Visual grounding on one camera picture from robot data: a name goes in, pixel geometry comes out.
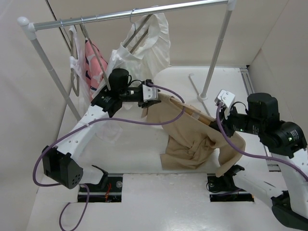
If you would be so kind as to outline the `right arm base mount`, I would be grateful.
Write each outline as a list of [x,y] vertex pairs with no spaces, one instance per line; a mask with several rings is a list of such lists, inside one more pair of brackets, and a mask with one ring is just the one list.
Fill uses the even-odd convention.
[[207,174],[206,189],[210,202],[255,202],[252,194],[235,186],[233,176],[244,171],[240,165],[232,166],[223,176]]

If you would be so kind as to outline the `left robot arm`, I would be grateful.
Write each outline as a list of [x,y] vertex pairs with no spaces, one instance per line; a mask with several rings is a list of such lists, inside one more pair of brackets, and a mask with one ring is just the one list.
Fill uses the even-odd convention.
[[84,148],[123,103],[137,103],[138,107],[146,108],[160,102],[159,89],[152,80],[136,80],[138,85],[134,87],[135,81],[126,69],[114,69],[108,81],[110,86],[104,86],[93,98],[73,130],[42,151],[44,174],[68,189],[89,183],[97,191],[104,190],[107,186],[104,171],[99,167],[84,169],[77,162]]

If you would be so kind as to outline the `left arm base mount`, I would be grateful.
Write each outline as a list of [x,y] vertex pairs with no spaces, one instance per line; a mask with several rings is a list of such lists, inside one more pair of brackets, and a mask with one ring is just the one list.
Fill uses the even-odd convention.
[[89,203],[120,203],[122,201],[123,174],[111,173],[92,165],[103,175],[99,184],[86,183],[89,188]]

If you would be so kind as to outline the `beige wooden hanger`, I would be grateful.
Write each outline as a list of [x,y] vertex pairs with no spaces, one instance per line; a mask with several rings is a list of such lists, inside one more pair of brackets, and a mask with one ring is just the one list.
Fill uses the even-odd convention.
[[214,121],[214,118],[205,115],[200,110],[198,110],[197,108],[195,108],[191,105],[180,102],[179,100],[175,99],[174,97],[171,97],[170,101],[173,104],[175,104],[178,108],[184,109],[184,112],[186,114],[188,114],[189,116],[199,120],[200,122],[202,122],[202,123],[204,123],[208,126],[210,125],[211,122]]

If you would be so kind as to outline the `beige t shirt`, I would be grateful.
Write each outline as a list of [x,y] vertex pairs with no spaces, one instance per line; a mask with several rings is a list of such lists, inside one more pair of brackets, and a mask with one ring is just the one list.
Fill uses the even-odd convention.
[[195,170],[204,165],[215,149],[219,150],[215,174],[226,173],[242,157],[219,131],[189,116],[170,101],[172,96],[159,94],[161,103],[145,108],[142,117],[148,123],[162,123],[168,134],[166,151],[160,155],[163,170]]

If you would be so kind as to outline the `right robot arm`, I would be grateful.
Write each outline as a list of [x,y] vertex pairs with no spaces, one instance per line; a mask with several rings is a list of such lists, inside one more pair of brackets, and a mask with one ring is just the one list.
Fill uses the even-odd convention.
[[[257,179],[240,165],[223,174],[225,188],[235,187],[252,194],[272,211],[285,227],[308,229],[308,143],[303,130],[294,122],[280,119],[278,101],[268,93],[252,93],[247,97],[245,114],[237,112],[235,95],[221,90],[215,99],[216,119],[210,126],[221,132],[225,141],[242,155],[278,164],[287,189],[281,190]],[[271,156],[249,154],[232,141],[236,132],[257,135]]]

